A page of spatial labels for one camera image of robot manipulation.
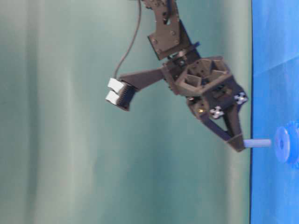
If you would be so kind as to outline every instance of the blue surface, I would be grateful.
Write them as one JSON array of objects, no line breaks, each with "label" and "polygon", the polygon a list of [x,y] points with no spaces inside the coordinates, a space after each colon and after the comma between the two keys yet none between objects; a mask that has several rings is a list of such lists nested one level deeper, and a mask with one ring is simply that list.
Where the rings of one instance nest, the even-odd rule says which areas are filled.
[{"label": "blue surface", "polygon": [[[253,0],[253,137],[299,119],[299,2]],[[299,223],[299,170],[274,146],[252,154],[251,223]]]}]

